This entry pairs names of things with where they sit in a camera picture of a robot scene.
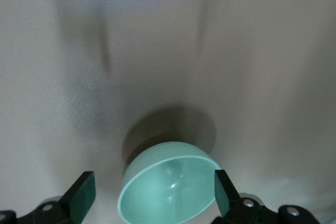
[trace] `mint green bowl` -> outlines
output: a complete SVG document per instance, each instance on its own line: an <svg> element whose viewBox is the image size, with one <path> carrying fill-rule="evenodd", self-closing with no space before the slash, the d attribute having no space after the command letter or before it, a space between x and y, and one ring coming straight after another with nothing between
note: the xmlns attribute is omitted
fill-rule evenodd
<svg viewBox="0 0 336 224"><path fill-rule="evenodd" d="M154 145L127 168L119 214L128 224L183 223L214 201L216 169L220 166L194 145Z"/></svg>

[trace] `bowl rim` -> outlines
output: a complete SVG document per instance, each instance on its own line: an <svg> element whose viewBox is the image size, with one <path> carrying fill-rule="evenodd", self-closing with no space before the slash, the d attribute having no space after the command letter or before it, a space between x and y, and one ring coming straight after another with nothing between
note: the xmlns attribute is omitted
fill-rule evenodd
<svg viewBox="0 0 336 224"><path fill-rule="evenodd" d="M171 160L175 160L175 159L180 159L180 158L198 158L198 159L202 159L202 160L205 160L207 161L208 163L211 163L213 166L214 166L214 169L221 169L221 167L211 158L211 157L206 157L206 156L200 156L200 155L191 155L191 154L186 154L186 155L177 155L177 156L174 156L174 157L169 157L169 158L165 158L161 161L158 161L148 167L146 167L145 169L141 170L140 172L138 172L136 175L134 175L122 188L121 190L121 193L119 195L119 199L118 199L118 212L121 216L121 218L128 224L133 224L131 223L130 221L128 221L126 219L126 217L124 216L124 214L122 213L121 211L121 202L122 202L122 198L123 198L123 195L125 194L126 190L130 187L130 185L139 177L141 176L143 173L145 173L146 171L148 171L149 169L153 168L154 166L157 166L157 165L160 165L162 163L165 163L165 162L169 162ZM201 212L203 212L205 209L207 209L215 200L215 196L213 197L213 199L201 210L201 211L198 211L196 214L186 218L185 220L181 221L181 222L177 222L177 223L174 223L174 224L181 224L181 223L184 223L194 217L196 217L197 215L199 215Z"/></svg>

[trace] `white backdrop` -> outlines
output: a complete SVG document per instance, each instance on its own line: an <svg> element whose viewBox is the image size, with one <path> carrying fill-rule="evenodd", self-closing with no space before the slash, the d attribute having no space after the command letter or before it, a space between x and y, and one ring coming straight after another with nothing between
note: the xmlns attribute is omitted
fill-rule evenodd
<svg viewBox="0 0 336 224"><path fill-rule="evenodd" d="M0 209L22 216L94 170L84 223L123 223L131 129L147 123L138 137L197 138L271 210L330 223L335 42L335 0L0 0Z"/></svg>

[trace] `metal screw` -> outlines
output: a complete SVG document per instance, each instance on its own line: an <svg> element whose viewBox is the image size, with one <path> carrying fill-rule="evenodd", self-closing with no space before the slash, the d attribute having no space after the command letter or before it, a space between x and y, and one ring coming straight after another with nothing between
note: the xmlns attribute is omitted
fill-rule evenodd
<svg viewBox="0 0 336 224"><path fill-rule="evenodd" d="M243 203L244 203L244 205L247 206L247 207L253 207L253 206L254 206L253 201L250 200L250 199L244 199Z"/></svg>
<svg viewBox="0 0 336 224"><path fill-rule="evenodd" d="M300 215L300 212L298 209L296 209L295 207L287 207L287 212L289 212L291 215L293 216L298 216Z"/></svg>
<svg viewBox="0 0 336 224"><path fill-rule="evenodd" d="M52 205L51 205L51 204L48 204L48 205L45 205L45 206L42 208L42 211L49 211L51 208L52 208Z"/></svg>
<svg viewBox="0 0 336 224"><path fill-rule="evenodd" d="M241 198L249 198L249 199L252 199L252 200L255 200L256 202L259 203L259 205L261 206L264 206L265 204L263 203L263 201L258 197L258 196L255 196L253 194L246 194L246 193L239 193L239 196Z"/></svg>

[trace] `screw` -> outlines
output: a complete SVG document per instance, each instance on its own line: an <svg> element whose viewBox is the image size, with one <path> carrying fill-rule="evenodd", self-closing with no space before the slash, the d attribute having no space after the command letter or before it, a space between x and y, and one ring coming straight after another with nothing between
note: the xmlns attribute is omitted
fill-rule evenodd
<svg viewBox="0 0 336 224"><path fill-rule="evenodd" d="M244 205L247 206L247 207L253 207L253 206L254 206L253 201L250 200L250 199L244 199L243 203L244 203Z"/></svg>
<svg viewBox="0 0 336 224"><path fill-rule="evenodd" d="M42 211L49 211L52 208L51 204L47 204L42 208Z"/></svg>
<svg viewBox="0 0 336 224"><path fill-rule="evenodd" d="M295 207L287 207L287 212L293 216L300 215L300 212Z"/></svg>

